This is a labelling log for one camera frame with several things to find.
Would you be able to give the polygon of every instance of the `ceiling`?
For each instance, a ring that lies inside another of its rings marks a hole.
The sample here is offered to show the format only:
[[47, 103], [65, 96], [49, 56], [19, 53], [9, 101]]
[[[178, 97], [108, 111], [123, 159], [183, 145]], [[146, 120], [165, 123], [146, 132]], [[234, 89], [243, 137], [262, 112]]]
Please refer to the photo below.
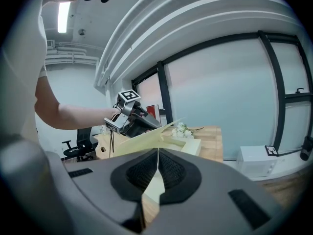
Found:
[[[71, 3], [67, 33], [58, 33], [58, 3], [49, 3], [42, 10], [45, 32], [48, 40], [74, 42], [105, 48], [111, 35], [126, 13], [139, 0], [75, 1]], [[86, 34], [80, 36], [78, 31]]]

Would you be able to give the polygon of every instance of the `black rubber pad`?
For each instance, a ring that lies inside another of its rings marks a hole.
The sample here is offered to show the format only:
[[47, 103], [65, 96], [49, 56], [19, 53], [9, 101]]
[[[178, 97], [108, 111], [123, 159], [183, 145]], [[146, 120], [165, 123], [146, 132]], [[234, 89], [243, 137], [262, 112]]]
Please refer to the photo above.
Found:
[[91, 172], [92, 170], [90, 170], [89, 168], [86, 168], [86, 169], [71, 171], [68, 174], [71, 178], [75, 178], [75, 177], [79, 177], [79, 176], [82, 176]]
[[242, 189], [232, 190], [228, 195], [254, 230], [270, 220], [270, 217]]

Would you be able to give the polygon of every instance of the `white box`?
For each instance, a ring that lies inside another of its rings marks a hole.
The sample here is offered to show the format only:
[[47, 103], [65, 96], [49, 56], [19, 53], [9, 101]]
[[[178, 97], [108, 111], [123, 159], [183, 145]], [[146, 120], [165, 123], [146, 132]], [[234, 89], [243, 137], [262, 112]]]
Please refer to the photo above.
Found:
[[237, 170], [246, 177], [266, 177], [271, 174], [277, 157], [269, 156], [265, 146], [241, 146], [237, 157]]

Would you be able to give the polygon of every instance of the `black window frame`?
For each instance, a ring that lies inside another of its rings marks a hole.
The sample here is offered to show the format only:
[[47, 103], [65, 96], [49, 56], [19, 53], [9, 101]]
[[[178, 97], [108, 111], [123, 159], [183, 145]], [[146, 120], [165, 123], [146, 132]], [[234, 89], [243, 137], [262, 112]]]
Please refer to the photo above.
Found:
[[[163, 107], [164, 107], [164, 109], [160, 110], [160, 115], [166, 115], [167, 122], [170, 123], [173, 121], [173, 116], [172, 116], [171, 100], [170, 100], [170, 94], [168, 90], [164, 65], [169, 64], [193, 52], [196, 52], [196, 51], [208, 48], [208, 47], [225, 44], [229, 42], [234, 42], [234, 41], [250, 40], [250, 39], [260, 39], [260, 41], [263, 43], [263, 46], [269, 57], [269, 60], [270, 60], [270, 63], [272, 65], [274, 75], [275, 75], [275, 82], [276, 82], [277, 95], [278, 95], [278, 120], [277, 120], [276, 135], [273, 141], [273, 146], [275, 147], [276, 150], [279, 149], [283, 132], [284, 132], [284, 126], [285, 126], [286, 105], [289, 103], [305, 102], [305, 101], [311, 102], [310, 122], [309, 122], [309, 128], [308, 128], [308, 133], [307, 133], [307, 136], [311, 136], [312, 127], [313, 127], [313, 107], [312, 107], [313, 79], [312, 79], [312, 74], [311, 74], [309, 63], [308, 63], [308, 59], [296, 35], [263, 32], [259, 30], [258, 32], [241, 33], [241, 34], [223, 36], [223, 37], [211, 39], [211, 40], [196, 44], [187, 49], [177, 52], [176, 54], [164, 59], [163, 61], [159, 61], [152, 68], [148, 69], [143, 74], [141, 74], [140, 76], [132, 80], [133, 90], [137, 92], [136, 87], [138, 84], [140, 84], [147, 78], [151, 77], [152, 75], [158, 74], [161, 96], [162, 96]], [[294, 94], [285, 93], [285, 85], [284, 85], [282, 71], [281, 71], [277, 56], [275, 54], [275, 51], [271, 43], [292, 44], [297, 47], [299, 55], [302, 58], [305, 71], [306, 71], [306, 76], [307, 76], [307, 80], [309, 84], [309, 93], [294, 93]]]

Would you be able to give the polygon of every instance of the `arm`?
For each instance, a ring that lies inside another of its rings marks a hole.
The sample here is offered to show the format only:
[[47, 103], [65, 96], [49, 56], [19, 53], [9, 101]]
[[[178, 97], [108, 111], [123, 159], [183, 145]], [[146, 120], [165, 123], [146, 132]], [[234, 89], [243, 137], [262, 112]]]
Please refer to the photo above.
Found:
[[111, 119], [118, 109], [93, 109], [60, 104], [55, 98], [47, 77], [38, 79], [35, 111], [48, 125], [56, 129], [77, 130], [103, 125], [104, 118]]

